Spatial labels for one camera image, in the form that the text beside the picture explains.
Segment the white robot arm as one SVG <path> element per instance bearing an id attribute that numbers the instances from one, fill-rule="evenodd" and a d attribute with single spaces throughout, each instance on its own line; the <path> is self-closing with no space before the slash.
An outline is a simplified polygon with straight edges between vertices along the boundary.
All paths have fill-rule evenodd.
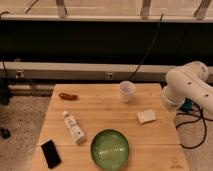
<path id="1" fill-rule="evenodd" d="M 213 87 L 206 83 L 207 66 L 193 61 L 174 67 L 166 74 L 167 85 L 163 88 L 161 101 L 169 111 L 179 109 L 188 98 L 205 112 L 213 114 Z"/>

